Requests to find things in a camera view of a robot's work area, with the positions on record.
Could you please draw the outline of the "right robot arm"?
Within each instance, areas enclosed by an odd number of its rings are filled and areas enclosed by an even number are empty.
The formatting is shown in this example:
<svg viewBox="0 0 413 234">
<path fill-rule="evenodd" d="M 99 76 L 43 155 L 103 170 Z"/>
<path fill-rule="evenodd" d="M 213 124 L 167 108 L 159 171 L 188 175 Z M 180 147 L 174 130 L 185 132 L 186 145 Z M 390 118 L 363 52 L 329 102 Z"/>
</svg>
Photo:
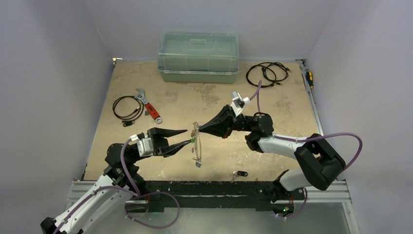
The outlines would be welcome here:
<svg viewBox="0 0 413 234">
<path fill-rule="evenodd" d="M 267 113 L 236 115 L 226 105 L 213 119 L 201 125 L 199 131 L 221 138 L 228 138 L 233 131 L 247 132 L 245 141 L 250 150 L 296 160 L 298 169 L 287 170 L 274 181 L 273 191 L 279 198 L 286 198 L 293 190 L 307 186 L 325 191 L 346 168 L 344 159 L 321 135 L 312 134 L 308 138 L 278 135 Z"/>
</svg>

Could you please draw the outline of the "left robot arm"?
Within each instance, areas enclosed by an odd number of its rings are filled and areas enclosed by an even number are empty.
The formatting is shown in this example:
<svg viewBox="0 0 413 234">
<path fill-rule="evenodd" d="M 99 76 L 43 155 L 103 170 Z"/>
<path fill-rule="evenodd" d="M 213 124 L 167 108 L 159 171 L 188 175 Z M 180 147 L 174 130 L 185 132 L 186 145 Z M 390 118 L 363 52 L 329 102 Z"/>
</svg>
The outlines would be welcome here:
<svg viewBox="0 0 413 234">
<path fill-rule="evenodd" d="M 105 158 L 108 166 L 94 185 L 71 207 L 59 216 L 45 218 L 40 226 L 45 234 L 85 234 L 114 208 L 130 199 L 154 201 L 157 196 L 169 196 L 175 205 L 178 200 L 168 192 L 150 188 L 149 182 L 138 174 L 139 160 L 169 157 L 194 142 L 194 138 L 169 144 L 168 138 L 184 130 L 151 128 L 147 133 L 130 136 L 123 144 L 112 144 Z"/>
</svg>

